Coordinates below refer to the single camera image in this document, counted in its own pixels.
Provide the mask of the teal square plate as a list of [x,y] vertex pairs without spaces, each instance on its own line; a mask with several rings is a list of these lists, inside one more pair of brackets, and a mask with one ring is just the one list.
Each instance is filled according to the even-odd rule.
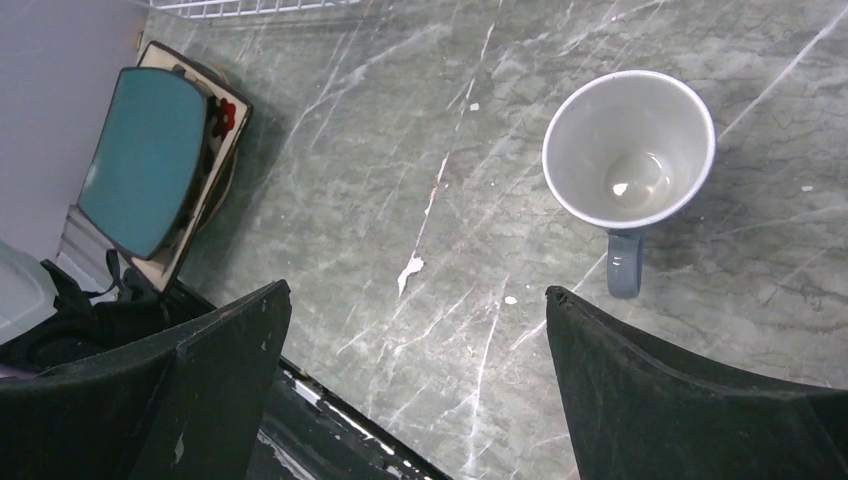
[[119,249],[151,258],[174,228],[198,172],[208,96],[159,68],[120,71],[76,202]]

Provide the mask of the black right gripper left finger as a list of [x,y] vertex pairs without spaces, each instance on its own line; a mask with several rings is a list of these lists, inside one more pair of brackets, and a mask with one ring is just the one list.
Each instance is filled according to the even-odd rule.
[[285,281],[1,383],[5,479],[242,479],[292,313]]

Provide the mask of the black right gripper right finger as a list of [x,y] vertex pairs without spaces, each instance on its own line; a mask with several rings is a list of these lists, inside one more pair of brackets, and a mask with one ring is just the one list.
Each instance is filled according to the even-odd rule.
[[847,394],[697,355],[561,286],[547,337],[584,479],[843,479]]

